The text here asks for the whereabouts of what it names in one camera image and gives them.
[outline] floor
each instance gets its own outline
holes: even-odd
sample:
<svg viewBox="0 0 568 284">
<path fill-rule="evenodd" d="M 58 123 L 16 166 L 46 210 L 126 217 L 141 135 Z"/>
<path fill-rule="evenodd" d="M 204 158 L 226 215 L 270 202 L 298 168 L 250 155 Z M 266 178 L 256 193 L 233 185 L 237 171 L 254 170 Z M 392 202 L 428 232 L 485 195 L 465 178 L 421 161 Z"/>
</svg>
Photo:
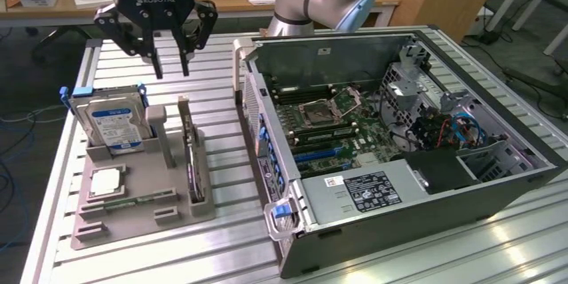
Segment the floor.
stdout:
<svg viewBox="0 0 568 284">
<path fill-rule="evenodd" d="M 488 0 L 488 5 L 492 8 L 497 8 L 501 2 L 502 0 Z M 514 9 L 522 2 L 524 0 L 517 0 L 512 8 Z M 256 31 L 257 28 L 268 26 L 268 22 L 269 19 L 230 19 L 220 21 L 216 25 L 214 33 Z M 553 75 L 556 64 L 550 57 L 542 55 L 541 51 L 566 22 L 568 13 L 542 3 L 520 32 L 510 32 L 510 29 L 505 28 L 513 38 L 513 43 L 498 41 L 490 46 L 484 46 L 484 48 L 502 66 L 538 76 L 549 83 L 557 83 L 562 78 L 566 78 L 566 75 L 561 77 Z M 40 35 L 29 37 L 22 29 L 13 29 L 9 37 L 0 41 L 0 101 L 2 102 L 0 114 L 34 110 L 57 104 L 58 88 L 62 85 L 72 86 L 74 83 L 84 48 L 84 40 L 78 36 L 73 34 L 65 35 L 45 50 L 46 63 L 44 65 L 37 66 L 30 62 L 29 50 L 40 37 L 44 37 L 50 30 L 52 28 L 41 28 Z M 100 36 L 93 28 L 86 28 L 86 30 L 94 37 Z M 0 34 L 5 33 L 6 29 L 0 30 Z M 473 39 L 466 39 L 465 41 L 476 44 Z M 466 50 L 493 73 L 501 75 L 498 67 L 478 48 L 466 48 Z M 554 55 L 558 58 L 568 59 L 568 42 L 560 46 Z M 536 96 L 532 89 L 517 82 L 510 83 L 510 86 L 536 105 Z M 560 114 L 562 110 L 558 108 L 561 106 L 558 100 L 554 100 L 552 96 L 542 96 L 542 108 L 548 112 Z M 64 113 L 64 109 L 45 111 L 40 114 L 38 120 L 60 117 Z M 568 132 L 568 124 L 554 119 L 550 119 L 550 121 L 558 125 L 564 132 Z M 10 127 L 17 130 L 26 130 L 29 124 L 29 122 L 22 122 Z M 17 239 L 16 245 L 0 251 L 0 283 L 17 283 L 21 276 L 61 128 L 62 121 L 37 124 L 33 129 L 33 147 L 16 159 L 6 161 L 12 176 L 22 191 L 29 226 L 28 231 Z M 4 150 L 20 138 L 21 134 L 21 132 L 0 130 L 0 150 Z M 6 201 L 6 194 L 8 192 L 0 193 L 0 207 Z M 10 241 L 25 223 L 22 206 L 18 205 L 16 200 L 17 198 L 0 214 L 0 247 L 2 243 Z"/>
</svg>

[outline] blue pcie slot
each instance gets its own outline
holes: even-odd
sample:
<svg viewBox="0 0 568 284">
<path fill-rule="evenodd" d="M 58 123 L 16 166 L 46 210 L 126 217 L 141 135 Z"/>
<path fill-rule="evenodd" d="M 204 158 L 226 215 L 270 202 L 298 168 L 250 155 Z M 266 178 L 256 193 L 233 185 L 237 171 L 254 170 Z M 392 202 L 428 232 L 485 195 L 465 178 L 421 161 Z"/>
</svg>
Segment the blue pcie slot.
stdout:
<svg viewBox="0 0 568 284">
<path fill-rule="evenodd" d="M 341 151 L 341 148 L 342 147 L 337 147 L 337 148 L 333 148 L 333 149 L 326 150 L 326 151 L 314 152 L 314 153 L 310 153 L 310 154 L 301 154 L 301 155 L 293 157 L 293 161 L 296 161 L 296 163 L 298 163 L 298 162 L 318 160 L 318 159 L 322 159 L 322 158 L 330 158 L 332 156 L 336 156 L 338 154 L 338 152 Z"/>
</svg>

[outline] hard drive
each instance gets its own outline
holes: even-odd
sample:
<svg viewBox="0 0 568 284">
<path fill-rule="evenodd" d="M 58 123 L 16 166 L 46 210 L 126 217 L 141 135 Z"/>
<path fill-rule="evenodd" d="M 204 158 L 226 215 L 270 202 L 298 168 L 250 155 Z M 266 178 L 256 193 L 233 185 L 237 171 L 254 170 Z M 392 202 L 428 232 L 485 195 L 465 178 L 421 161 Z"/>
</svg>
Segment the hard drive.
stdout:
<svg viewBox="0 0 568 284">
<path fill-rule="evenodd" d="M 112 155 L 144 149 L 142 140 L 152 138 L 145 121 L 144 85 L 93 89 L 81 87 L 68 98 L 61 88 L 61 101 L 76 115 L 89 137 L 90 146 L 106 146 Z"/>
</svg>

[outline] aluminum table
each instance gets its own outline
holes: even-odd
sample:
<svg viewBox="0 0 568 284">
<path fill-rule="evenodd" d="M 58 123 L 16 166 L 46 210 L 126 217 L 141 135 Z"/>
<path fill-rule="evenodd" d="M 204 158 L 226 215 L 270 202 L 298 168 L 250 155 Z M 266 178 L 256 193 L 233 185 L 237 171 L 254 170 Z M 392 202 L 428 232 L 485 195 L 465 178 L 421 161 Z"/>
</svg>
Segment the aluminum table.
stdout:
<svg viewBox="0 0 568 284">
<path fill-rule="evenodd" d="M 568 159 L 568 137 L 440 32 L 424 33 L 489 93 Z M 168 111 L 189 94 L 205 148 L 216 219 L 74 251 L 70 249 L 86 137 L 69 115 L 62 129 L 21 283 L 521 283 L 568 280 L 568 177 L 518 198 L 488 220 L 376 252 L 308 275 L 281 279 L 237 123 L 232 93 L 232 42 L 257 34 L 214 35 L 181 75 L 172 39 L 157 40 L 164 78 L 109 41 L 89 42 L 77 86 L 144 82 L 150 104 Z M 444 65 L 432 73 L 449 90 L 461 84 Z"/>
</svg>

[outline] motherboard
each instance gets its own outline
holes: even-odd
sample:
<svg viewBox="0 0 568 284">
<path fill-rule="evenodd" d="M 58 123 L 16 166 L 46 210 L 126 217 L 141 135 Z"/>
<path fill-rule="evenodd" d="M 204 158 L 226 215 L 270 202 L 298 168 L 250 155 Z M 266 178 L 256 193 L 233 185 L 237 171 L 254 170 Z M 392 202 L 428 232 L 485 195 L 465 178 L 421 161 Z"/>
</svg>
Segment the motherboard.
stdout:
<svg viewBox="0 0 568 284">
<path fill-rule="evenodd" d="M 401 153 L 365 95 L 357 85 L 280 89 L 273 95 L 302 178 L 388 162 Z"/>
</svg>

